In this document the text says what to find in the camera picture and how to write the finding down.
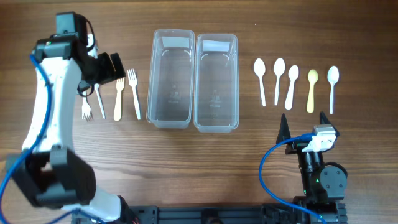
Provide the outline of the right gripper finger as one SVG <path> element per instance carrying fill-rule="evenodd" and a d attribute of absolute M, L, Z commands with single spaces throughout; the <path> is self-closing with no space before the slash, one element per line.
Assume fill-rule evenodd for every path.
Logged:
<path fill-rule="evenodd" d="M 326 114 L 321 111 L 320 112 L 320 124 L 326 124 L 326 125 L 331 125 L 333 129 L 335 130 L 335 136 L 339 137 L 340 132 L 335 128 L 335 126 L 329 121 L 329 119 L 326 117 Z"/>
<path fill-rule="evenodd" d="M 282 113 L 280 120 L 280 129 L 277 135 L 276 144 L 281 143 L 282 141 L 288 140 L 291 138 L 290 129 L 287 122 L 287 118 L 284 113 Z"/>

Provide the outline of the yellow plastic fork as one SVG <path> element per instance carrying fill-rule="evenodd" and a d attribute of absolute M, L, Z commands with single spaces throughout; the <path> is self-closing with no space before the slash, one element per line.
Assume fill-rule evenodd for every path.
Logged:
<path fill-rule="evenodd" d="M 114 107 L 114 116 L 113 119 L 115 121 L 120 121 L 122 116 L 122 93 L 125 87 L 124 78 L 120 78 L 116 80 L 116 102 Z"/>

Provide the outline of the slim white plastic fork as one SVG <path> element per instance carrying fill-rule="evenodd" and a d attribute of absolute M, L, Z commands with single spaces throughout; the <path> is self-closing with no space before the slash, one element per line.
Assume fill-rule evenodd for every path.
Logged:
<path fill-rule="evenodd" d="M 102 117 L 103 117 L 103 119 L 106 119 L 106 114 L 105 114 L 104 107 L 103 107 L 103 101 L 102 101 L 101 94 L 100 94 L 100 84 L 96 83 L 94 85 L 94 88 L 95 88 L 95 92 L 96 92 L 96 96 L 97 96 L 97 99 L 98 99 L 98 103 L 99 103 L 99 107 L 100 107 L 100 110 L 101 110 Z"/>

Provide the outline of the clear white plastic fork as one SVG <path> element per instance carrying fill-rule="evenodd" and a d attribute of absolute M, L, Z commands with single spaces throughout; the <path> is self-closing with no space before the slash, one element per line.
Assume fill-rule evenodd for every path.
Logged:
<path fill-rule="evenodd" d="M 83 104 L 81 107 L 82 118 L 85 119 L 87 122 L 93 121 L 93 115 L 91 112 L 91 106 L 88 103 L 86 97 L 86 91 L 84 91 L 85 96 L 83 97 Z"/>

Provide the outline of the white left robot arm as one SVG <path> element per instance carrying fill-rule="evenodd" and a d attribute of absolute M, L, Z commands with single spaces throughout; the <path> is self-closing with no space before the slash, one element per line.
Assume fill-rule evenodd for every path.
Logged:
<path fill-rule="evenodd" d="M 96 184 L 93 168 L 75 154 L 75 95 L 90 85 L 125 76 L 117 53 L 99 54 L 92 35 L 58 34 L 40 39 L 30 54 L 37 93 L 20 155 L 7 159 L 13 180 L 33 207 L 80 213 L 99 223 L 137 223 L 126 201 Z"/>

